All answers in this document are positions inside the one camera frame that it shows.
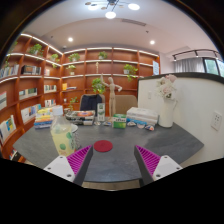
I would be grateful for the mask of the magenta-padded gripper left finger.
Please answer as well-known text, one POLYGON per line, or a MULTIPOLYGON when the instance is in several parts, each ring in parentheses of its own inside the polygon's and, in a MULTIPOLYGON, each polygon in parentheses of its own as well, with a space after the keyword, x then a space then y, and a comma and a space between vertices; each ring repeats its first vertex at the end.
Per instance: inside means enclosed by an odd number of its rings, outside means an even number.
POLYGON ((93 156, 93 146, 86 146, 69 156, 58 156, 44 170, 81 186, 93 156))

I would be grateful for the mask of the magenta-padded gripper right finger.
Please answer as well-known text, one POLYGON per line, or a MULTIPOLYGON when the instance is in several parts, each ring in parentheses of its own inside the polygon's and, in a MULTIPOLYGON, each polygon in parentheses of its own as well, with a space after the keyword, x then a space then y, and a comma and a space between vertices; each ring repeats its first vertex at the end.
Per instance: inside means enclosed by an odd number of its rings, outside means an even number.
POLYGON ((159 156, 138 145, 134 147, 134 156, 137 160, 144 185, 148 185, 182 169, 168 155, 159 156))

